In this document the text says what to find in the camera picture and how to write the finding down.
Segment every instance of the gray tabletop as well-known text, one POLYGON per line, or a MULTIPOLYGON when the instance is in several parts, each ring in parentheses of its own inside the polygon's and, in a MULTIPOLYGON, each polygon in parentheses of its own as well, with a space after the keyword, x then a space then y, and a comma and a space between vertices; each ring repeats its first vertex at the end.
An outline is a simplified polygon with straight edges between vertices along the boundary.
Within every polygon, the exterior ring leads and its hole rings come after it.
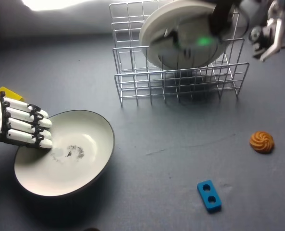
POLYGON ((285 51, 251 58, 239 99, 125 101, 115 89, 110 35, 0 46, 0 86, 50 115, 74 109, 106 117, 116 136, 107 171, 62 200, 27 194, 15 181, 16 147, 0 143, 0 231, 285 231, 285 51), (270 132, 271 155, 248 140, 270 132), (211 179, 223 209, 208 214, 197 183, 211 179))

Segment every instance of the blue block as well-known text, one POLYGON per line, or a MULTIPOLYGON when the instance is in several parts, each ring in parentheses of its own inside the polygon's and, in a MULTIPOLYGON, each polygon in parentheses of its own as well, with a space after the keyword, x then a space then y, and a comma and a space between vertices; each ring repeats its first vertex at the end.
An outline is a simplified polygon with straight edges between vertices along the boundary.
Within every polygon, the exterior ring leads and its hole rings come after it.
POLYGON ((211 180, 200 182, 197 188, 208 212, 212 213, 221 209, 221 200, 211 180))

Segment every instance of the wire dish rack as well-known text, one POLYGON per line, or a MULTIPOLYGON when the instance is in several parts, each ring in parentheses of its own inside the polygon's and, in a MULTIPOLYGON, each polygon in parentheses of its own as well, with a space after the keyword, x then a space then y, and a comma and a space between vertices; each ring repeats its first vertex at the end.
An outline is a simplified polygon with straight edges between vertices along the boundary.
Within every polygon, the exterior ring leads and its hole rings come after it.
POLYGON ((249 63, 240 63, 244 45, 243 38, 235 38, 240 14, 234 12, 234 33, 224 40, 224 53, 215 61, 202 68, 164 70, 148 61, 148 47, 139 45, 139 32, 146 19, 159 7, 173 0, 150 0, 139 2, 113 3, 110 5, 112 34, 115 44, 113 57, 117 74, 114 76, 121 106, 124 99, 168 96, 178 100, 207 97, 233 90, 239 95, 249 63))

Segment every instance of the wall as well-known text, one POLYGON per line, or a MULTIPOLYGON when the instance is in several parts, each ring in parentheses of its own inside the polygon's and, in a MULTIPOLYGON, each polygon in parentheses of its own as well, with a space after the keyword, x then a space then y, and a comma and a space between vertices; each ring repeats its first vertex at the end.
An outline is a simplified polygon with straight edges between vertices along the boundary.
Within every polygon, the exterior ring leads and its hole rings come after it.
MULTIPOLYGON (((90 0, 61 10, 35 12, 21 0, 0 0, 0 37, 109 33, 109 4, 123 1, 90 0)), ((250 17, 258 9, 249 0, 245 0, 243 6, 250 17)))

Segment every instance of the orange swirl-shaped object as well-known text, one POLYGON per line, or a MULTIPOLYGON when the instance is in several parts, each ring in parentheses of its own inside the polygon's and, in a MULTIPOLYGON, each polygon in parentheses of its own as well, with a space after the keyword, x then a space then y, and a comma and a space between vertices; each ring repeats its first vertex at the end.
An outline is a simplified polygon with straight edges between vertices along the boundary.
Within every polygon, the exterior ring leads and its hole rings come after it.
POLYGON ((270 153, 274 148, 273 137, 266 131, 257 131, 250 137, 250 146, 258 153, 270 153))

